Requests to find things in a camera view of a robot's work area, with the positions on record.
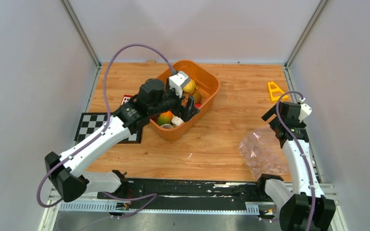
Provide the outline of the yellow pear toy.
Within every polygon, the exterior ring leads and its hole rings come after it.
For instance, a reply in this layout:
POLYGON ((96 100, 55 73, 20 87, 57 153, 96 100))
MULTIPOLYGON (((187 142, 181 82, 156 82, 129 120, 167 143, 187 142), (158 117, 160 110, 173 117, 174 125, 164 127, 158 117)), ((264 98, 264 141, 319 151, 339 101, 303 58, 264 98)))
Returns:
POLYGON ((193 79, 190 79, 189 83, 183 87, 183 91, 192 94, 197 89, 197 85, 193 79))

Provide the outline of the clear zip top bag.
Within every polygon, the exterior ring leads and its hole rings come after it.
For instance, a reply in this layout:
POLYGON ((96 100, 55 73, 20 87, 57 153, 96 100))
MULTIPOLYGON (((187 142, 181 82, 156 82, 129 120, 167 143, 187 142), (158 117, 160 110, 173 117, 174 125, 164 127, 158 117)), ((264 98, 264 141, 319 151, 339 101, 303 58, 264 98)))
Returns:
POLYGON ((269 125, 249 131, 239 143, 238 151, 256 180, 262 174, 290 177, 287 158, 269 125))

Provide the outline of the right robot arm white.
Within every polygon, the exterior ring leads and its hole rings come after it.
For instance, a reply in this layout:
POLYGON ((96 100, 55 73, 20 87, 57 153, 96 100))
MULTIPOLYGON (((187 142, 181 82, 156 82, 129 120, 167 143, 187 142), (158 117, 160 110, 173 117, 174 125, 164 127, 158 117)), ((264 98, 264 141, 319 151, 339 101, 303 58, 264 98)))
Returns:
POLYGON ((311 165, 309 137, 304 118, 311 108, 304 103, 279 102, 262 116, 275 132, 287 157, 292 179, 289 190, 280 176, 262 174, 257 181, 257 197, 272 199, 279 208, 279 224, 283 231, 326 231, 336 211, 335 202, 328 199, 311 165))

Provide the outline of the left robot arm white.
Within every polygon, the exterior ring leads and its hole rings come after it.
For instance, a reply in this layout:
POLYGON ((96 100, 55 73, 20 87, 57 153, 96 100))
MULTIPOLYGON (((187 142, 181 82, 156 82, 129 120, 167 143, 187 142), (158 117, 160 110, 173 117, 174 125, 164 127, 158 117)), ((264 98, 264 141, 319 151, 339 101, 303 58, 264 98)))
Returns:
POLYGON ((189 82, 190 78, 180 73, 169 77, 166 83, 156 78, 148 79, 136 95, 114 113, 108 113, 107 121, 90 136, 60 155, 47 154, 45 164, 49 180, 63 201, 71 202, 92 192, 107 192, 117 199, 124 198, 128 185, 119 171, 96 173, 86 169, 115 144, 149 124, 155 115, 170 111, 187 122, 198 114, 192 96, 186 106, 182 105, 183 89, 189 82))

